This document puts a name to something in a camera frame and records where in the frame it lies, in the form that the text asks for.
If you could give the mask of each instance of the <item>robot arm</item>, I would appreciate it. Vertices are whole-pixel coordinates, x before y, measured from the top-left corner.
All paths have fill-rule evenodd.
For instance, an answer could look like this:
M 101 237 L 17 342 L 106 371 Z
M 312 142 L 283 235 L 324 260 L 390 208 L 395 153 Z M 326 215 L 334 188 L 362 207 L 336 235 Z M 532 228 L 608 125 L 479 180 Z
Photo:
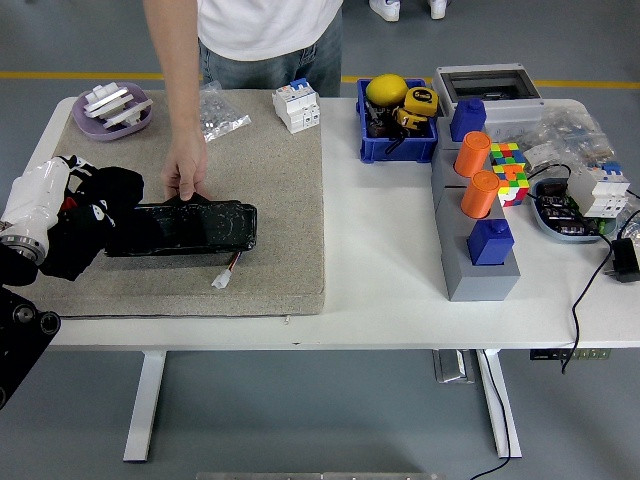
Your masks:
M 71 175 L 80 178 L 75 192 Z M 111 216 L 142 199 L 142 177 L 96 169 L 75 155 L 56 157 L 17 178 L 0 218 L 0 409 L 60 329 L 60 317 L 40 312 L 4 285 L 25 286 L 38 271 L 75 280 L 104 248 Z

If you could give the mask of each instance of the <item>hand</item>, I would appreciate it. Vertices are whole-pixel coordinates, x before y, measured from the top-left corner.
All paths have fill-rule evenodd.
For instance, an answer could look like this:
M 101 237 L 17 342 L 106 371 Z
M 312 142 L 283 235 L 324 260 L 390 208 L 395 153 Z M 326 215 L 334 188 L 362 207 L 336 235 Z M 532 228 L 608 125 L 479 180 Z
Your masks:
M 165 199 L 180 195 L 186 201 L 194 192 L 211 199 L 204 185 L 206 173 L 207 147 L 202 132 L 199 129 L 181 134 L 174 132 L 160 175 Z

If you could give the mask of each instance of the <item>white t-shirt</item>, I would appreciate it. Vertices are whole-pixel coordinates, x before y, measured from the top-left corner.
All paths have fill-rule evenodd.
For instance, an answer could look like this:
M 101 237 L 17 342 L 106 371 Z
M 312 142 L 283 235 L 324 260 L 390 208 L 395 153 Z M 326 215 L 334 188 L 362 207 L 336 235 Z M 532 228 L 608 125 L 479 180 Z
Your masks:
M 313 45 L 342 0 L 198 0 L 198 36 L 232 60 L 273 58 Z

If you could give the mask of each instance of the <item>rubik's cube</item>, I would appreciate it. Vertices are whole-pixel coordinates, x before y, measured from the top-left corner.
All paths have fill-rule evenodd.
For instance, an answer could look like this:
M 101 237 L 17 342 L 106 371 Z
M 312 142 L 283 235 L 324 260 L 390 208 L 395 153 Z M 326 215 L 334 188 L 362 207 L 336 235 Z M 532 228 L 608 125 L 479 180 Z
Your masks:
M 520 205 L 529 191 L 525 159 L 517 143 L 492 143 L 491 166 L 500 178 L 498 198 L 503 207 Z

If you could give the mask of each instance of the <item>black battery pack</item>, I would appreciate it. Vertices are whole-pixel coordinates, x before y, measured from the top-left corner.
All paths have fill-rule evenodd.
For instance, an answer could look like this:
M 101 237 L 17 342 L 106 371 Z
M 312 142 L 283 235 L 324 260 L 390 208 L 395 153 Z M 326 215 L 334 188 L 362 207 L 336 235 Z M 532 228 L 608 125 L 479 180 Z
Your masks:
M 116 225 L 105 247 L 109 257 L 191 255 L 251 250 L 257 209 L 237 200 L 209 201 L 194 195 L 138 205 Z

